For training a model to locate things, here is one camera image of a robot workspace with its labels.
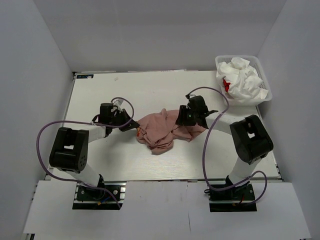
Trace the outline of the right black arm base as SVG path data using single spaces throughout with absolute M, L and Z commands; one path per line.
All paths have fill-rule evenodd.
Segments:
M 209 198 L 209 210 L 211 213 L 236 213 L 256 212 L 257 206 L 253 186 L 246 183 L 240 187 L 234 187 L 224 191 L 205 189 L 204 193 Z

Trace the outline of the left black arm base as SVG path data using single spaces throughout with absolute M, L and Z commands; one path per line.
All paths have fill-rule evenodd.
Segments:
M 107 182 L 104 187 L 110 191 L 119 205 L 122 206 L 125 193 L 125 182 Z M 75 189 L 75 195 L 72 205 L 73 210 L 120 210 L 116 201 L 108 192 L 103 190 L 94 190 L 78 184 Z

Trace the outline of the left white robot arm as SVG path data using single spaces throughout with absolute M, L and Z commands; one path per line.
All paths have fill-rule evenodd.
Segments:
M 105 196 L 106 187 L 103 177 L 88 164 L 89 143 L 108 137 L 115 126 L 122 132 L 137 129 L 140 125 L 134 121 L 121 102 L 102 103 L 99 114 L 84 129 L 61 127 L 58 129 L 49 156 L 49 164 L 71 175 L 80 184 L 88 187 L 88 193 L 99 200 Z

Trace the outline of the white t shirt red print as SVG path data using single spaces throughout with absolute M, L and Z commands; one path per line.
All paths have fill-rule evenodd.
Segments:
M 264 82 L 259 87 L 245 89 L 232 87 L 223 80 L 221 90 L 231 106 L 257 106 L 273 97 Z

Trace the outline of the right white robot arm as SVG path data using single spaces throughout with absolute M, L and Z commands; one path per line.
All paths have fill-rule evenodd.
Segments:
M 178 126 L 199 126 L 208 130 L 202 150 L 202 171 L 204 180 L 209 184 L 206 174 L 205 157 L 209 136 L 213 130 L 224 132 L 232 136 L 233 144 L 237 153 L 236 163 L 231 173 L 226 177 L 225 186 L 216 188 L 209 185 L 209 189 L 215 192 L 225 191 L 226 195 L 236 200 L 244 193 L 246 185 L 254 172 L 256 166 L 274 148 L 273 141 L 267 133 L 264 125 L 257 115 L 250 115 L 243 120 L 230 122 L 226 111 L 222 111 L 208 126 L 206 118 L 216 113 L 217 110 L 209 110 L 202 96 L 186 95 L 188 103 L 179 107 L 179 113 L 175 122 Z

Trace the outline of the pink t shirt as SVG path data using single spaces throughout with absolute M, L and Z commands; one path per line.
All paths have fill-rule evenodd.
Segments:
M 179 111 L 162 109 L 137 121 L 136 139 L 151 151 L 152 155 L 161 155 L 174 146 L 174 140 L 191 142 L 206 129 L 202 126 L 179 126 L 176 124 Z

